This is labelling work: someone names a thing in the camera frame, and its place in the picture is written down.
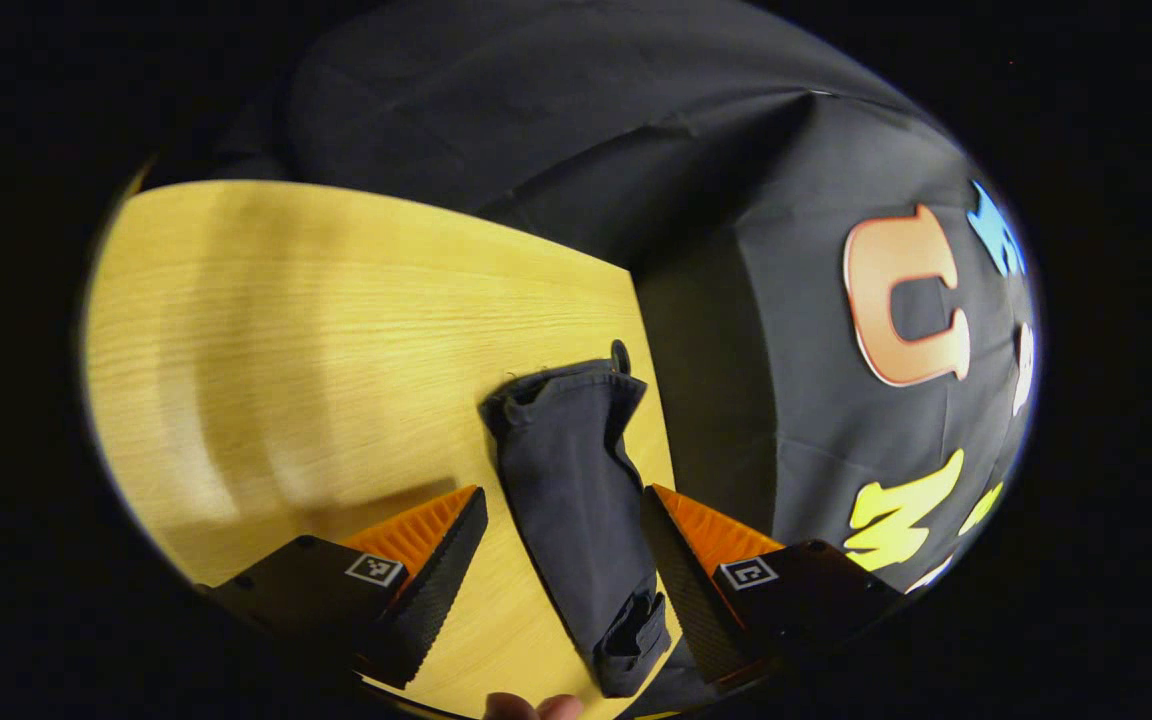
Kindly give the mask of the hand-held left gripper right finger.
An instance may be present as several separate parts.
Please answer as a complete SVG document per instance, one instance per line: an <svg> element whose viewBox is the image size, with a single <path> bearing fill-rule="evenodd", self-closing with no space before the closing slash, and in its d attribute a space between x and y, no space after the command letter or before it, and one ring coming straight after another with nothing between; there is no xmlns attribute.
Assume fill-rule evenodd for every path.
<svg viewBox="0 0 1152 720"><path fill-rule="evenodd" d="M905 596L823 539L782 544L650 484L641 526L705 683L761 682L833 655Z"/></svg>

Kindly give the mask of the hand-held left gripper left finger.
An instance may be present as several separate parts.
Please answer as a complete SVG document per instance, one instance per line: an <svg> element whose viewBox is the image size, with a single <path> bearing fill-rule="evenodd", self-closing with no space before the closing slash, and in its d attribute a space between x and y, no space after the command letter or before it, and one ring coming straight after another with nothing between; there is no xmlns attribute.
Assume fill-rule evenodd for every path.
<svg viewBox="0 0 1152 720"><path fill-rule="evenodd" d="M456 488L347 541L297 536L202 593L298 655L402 689L442 630L486 526L484 488Z"/></svg>

